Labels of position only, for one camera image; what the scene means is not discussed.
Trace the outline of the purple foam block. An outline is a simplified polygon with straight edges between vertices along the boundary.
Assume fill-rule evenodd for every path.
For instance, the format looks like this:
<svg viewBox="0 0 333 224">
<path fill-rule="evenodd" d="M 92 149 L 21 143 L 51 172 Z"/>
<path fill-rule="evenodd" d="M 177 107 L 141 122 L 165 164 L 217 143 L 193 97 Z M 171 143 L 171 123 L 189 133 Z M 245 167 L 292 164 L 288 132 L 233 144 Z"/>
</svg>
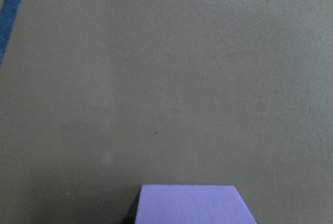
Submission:
<svg viewBox="0 0 333 224">
<path fill-rule="evenodd" d="M 143 185 L 135 223 L 257 223 L 234 186 Z"/>
</svg>

